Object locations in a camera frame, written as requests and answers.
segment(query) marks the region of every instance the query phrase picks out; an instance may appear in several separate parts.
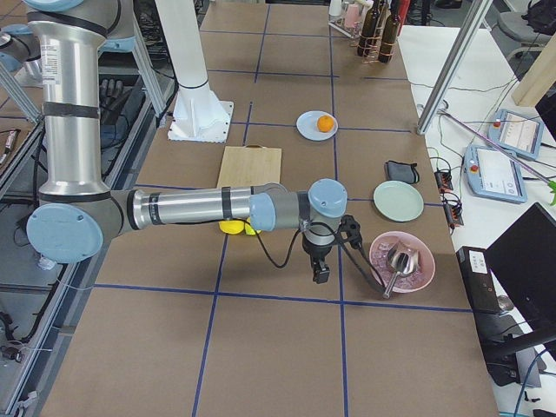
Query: light green plate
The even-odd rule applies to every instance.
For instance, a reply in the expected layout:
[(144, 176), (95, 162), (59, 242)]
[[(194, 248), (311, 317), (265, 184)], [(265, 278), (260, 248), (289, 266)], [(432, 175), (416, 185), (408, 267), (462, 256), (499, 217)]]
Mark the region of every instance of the light green plate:
[(409, 222), (423, 212), (425, 203), (419, 191), (401, 181), (386, 181), (374, 189), (374, 204), (388, 219)]

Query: black pouch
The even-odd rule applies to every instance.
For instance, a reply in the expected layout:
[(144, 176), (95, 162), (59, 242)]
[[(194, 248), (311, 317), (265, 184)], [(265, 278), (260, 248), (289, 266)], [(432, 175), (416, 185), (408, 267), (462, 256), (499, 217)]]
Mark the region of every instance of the black pouch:
[(419, 182), (419, 172), (416, 163), (386, 161), (384, 163), (387, 180), (402, 181), (407, 184)]

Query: table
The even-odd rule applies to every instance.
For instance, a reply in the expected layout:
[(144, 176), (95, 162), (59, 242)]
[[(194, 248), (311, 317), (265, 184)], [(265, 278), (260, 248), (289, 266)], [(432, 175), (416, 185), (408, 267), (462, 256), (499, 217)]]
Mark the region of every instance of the table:
[[(212, 89), (235, 102), (228, 145), (282, 148), (289, 189), (338, 179), (366, 249), (394, 228), (417, 235), (434, 253), (434, 281), (385, 301), (336, 250), (329, 283), (317, 286), (300, 245), (278, 271), (255, 239), (216, 225), (122, 236), (43, 416), (496, 415), (400, 53), (362, 65), (327, 21), (326, 7), (210, 5), (202, 43)], [(296, 132), (309, 109), (337, 117), (332, 140)], [(222, 152), (160, 129), (137, 187), (214, 187)], [(388, 159), (419, 164), (426, 207), (416, 221), (392, 223), (374, 208)], [(262, 238), (278, 257), (291, 235)]]
[[(425, 103), (430, 95), (431, 89), (423, 85), (434, 85), (440, 69), (447, 57), (448, 51), (452, 47), (453, 40), (457, 36), (458, 29), (455, 28), (417, 28), (407, 26), (403, 28), (400, 37), (400, 48), (404, 56), (408, 79), (412, 85), (412, 92), (416, 104)], [(471, 48), (467, 52), (452, 86), (464, 89), (490, 89), (495, 86), (502, 86), (513, 80), (513, 72), (500, 52), (492, 36), (487, 30), (479, 30)], [(516, 83), (510, 83), (510, 91), (517, 87)], [(488, 92), (463, 91), (450, 89), (446, 95), (449, 103), (449, 111), (460, 120), (478, 121), (493, 120), (493, 105), (502, 98), (506, 91), (502, 88), (493, 89)], [(534, 108), (521, 108), (513, 103), (511, 93), (502, 101), (501, 108), (512, 109), (521, 114), (536, 116), (538, 113)], [(442, 121), (437, 117), (434, 124), (426, 134), (427, 145), (437, 149), (440, 155), (446, 158), (453, 167), (460, 165), (460, 158), (449, 149), (440, 144), (441, 123), (442, 136), (444, 143), (457, 152), (464, 152), (467, 145), (473, 140), (470, 135), (462, 128), (451, 123), (446, 118)], [(478, 129), (480, 123), (472, 123)], [(481, 143), (480, 139), (475, 139), (475, 143)], [(554, 140), (550, 132), (545, 129), (543, 142), (554, 145)], [(429, 149), (429, 154), (435, 156), (435, 150)], [(552, 149), (541, 148), (539, 160), (548, 162), (552, 165), (556, 162), (556, 152)], [(546, 175), (551, 174), (551, 170), (532, 163), (532, 165)], [(511, 204), (507, 202), (497, 202), (473, 195), (464, 179), (460, 182), (460, 172), (456, 169), (453, 172), (453, 184), (455, 192), (461, 196), (463, 201), (463, 220), (465, 226), (455, 229), (452, 241), (455, 250), (461, 246), (475, 246), (488, 248), (498, 236), (500, 236), (518, 217), (520, 217), (534, 202), (540, 202), (549, 213), (554, 215), (554, 208), (550, 206), (553, 195), (549, 193), (549, 188), (539, 182), (526, 182), (528, 202), (524, 204)], [(496, 281), (497, 294), (504, 294), (501, 285)], [(517, 322), (524, 319), (519, 312), (513, 312)], [(531, 329), (525, 325), (524, 331)], [(556, 370), (556, 363), (550, 355), (543, 355), (543, 360), (549, 366), (548, 370)], [(530, 396), (542, 398), (542, 402), (535, 404), (522, 402), (521, 413), (532, 415), (534, 408), (542, 408), (547, 411), (556, 412), (556, 381), (553, 377), (543, 376), (541, 380), (542, 389), (529, 391)], [(499, 405), (503, 411), (513, 411), (515, 401), (520, 390), (520, 386), (512, 384), (507, 387), (496, 387), (493, 390)]]

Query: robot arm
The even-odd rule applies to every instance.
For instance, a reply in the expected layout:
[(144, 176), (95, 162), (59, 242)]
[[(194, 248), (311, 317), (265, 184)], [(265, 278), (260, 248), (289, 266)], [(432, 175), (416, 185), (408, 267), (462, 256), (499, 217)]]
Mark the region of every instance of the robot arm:
[[(129, 38), (133, 30), (131, 2), (25, 2), (31, 7), (30, 27), (41, 43), (49, 150), (48, 180), (39, 189), (41, 207), (27, 226), (30, 242), (39, 253), (72, 263), (93, 256), (123, 233), (149, 225), (250, 217), (254, 229), (302, 231), (314, 281), (328, 279), (324, 257), (337, 243), (336, 231), (348, 198), (344, 187), (334, 180), (320, 180), (300, 193), (287, 192), (279, 184), (183, 193), (110, 190), (100, 169), (97, 53), (112, 34)], [(193, 94), (200, 96), (208, 82), (195, 88)]]
[(0, 62), (9, 72), (25, 65), (32, 76), (40, 76), (40, 57), (39, 42), (28, 26), (11, 24), (0, 29)]

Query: metal spoon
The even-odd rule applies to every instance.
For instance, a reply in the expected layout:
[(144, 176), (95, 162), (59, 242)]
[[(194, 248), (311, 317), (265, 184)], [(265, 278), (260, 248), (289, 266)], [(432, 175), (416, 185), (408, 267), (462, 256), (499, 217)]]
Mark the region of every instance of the metal spoon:
[(382, 297), (386, 299), (390, 298), (390, 293), (398, 277), (408, 276), (415, 272), (419, 264), (419, 251), (408, 248), (406, 245), (399, 242), (388, 251), (387, 261), (394, 269), (394, 273), (384, 290), (384, 294), (382, 294)]

